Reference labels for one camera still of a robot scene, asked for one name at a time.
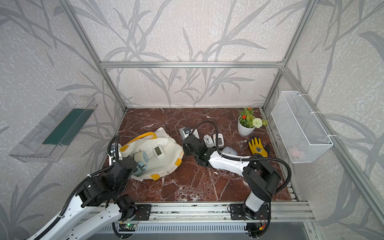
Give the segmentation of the grey blue square clock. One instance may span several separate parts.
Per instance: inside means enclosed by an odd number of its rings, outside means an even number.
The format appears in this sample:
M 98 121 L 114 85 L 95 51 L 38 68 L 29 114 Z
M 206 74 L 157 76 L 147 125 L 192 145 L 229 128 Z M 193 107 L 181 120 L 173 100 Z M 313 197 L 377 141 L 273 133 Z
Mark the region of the grey blue square clock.
M 193 128 L 189 128 L 189 127 L 183 127 L 183 128 L 180 128 L 180 129 L 179 129 L 179 132 L 180 132 L 182 141 L 184 141 L 185 138 L 188 137 L 188 136 L 191 134 L 192 130 L 193 130 Z M 193 132 L 193 135 L 194 135 L 197 139 L 200 139 L 198 130 L 195 130 L 195 131 Z

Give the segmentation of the white canvas tote bag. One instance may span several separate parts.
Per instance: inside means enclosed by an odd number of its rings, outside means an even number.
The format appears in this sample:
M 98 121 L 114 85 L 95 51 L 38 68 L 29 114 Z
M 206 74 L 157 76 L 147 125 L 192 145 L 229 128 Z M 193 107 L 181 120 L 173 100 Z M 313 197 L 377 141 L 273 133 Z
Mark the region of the white canvas tote bag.
M 155 157 L 154 147 L 158 145 L 162 146 L 166 154 L 162 159 Z M 134 180 L 140 182 L 144 180 L 157 181 L 173 173 L 181 165 L 184 156 L 183 148 L 162 127 L 155 132 L 139 135 L 120 148 L 123 158 L 130 156 L 134 159 L 134 154 L 140 151 L 145 151 L 149 157 L 146 171 L 138 177 L 134 174 L 132 176 Z

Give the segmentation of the white digital paw clock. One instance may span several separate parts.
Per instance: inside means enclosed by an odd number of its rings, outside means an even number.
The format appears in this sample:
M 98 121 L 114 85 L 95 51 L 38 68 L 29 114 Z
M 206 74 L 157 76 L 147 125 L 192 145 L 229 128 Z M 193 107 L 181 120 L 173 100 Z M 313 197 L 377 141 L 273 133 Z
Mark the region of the white digital paw clock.
M 224 137 L 222 133 L 213 134 L 213 141 L 214 141 L 215 147 L 218 147 L 219 149 L 224 148 L 225 143 L 224 143 Z

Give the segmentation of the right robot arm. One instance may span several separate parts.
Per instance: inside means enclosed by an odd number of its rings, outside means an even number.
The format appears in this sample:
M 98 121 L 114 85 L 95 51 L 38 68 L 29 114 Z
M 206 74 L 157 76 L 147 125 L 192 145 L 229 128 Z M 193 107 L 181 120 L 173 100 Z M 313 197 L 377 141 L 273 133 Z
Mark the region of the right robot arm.
M 214 147 L 206 147 L 194 132 L 203 124 L 215 127 L 216 138 Z M 264 204 L 272 202 L 274 195 L 284 189 L 292 178 L 292 169 L 287 162 L 278 158 L 264 157 L 255 153 L 251 157 L 235 156 L 223 153 L 218 145 L 219 130 L 212 121 L 197 124 L 183 140 L 183 150 L 187 156 L 193 156 L 195 162 L 207 168 L 225 170 L 243 176 L 251 192 L 243 204 L 247 214 L 255 214 Z M 282 175 L 271 162 L 281 163 L 287 169 L 286 180 L 279 186 Z

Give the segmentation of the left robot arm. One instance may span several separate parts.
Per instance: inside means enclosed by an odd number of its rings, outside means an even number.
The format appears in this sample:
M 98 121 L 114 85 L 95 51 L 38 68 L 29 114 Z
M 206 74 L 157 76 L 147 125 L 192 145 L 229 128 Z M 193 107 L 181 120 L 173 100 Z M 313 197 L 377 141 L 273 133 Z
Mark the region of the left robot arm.
M 111 165 L 87 175 L 32 240 L 86 240 L 103 227 L 137 214 L 132 198 L 122 194 L 137 163 L 132 157 L 120 156 L 119 135 L 109 142 L 108 155 Z

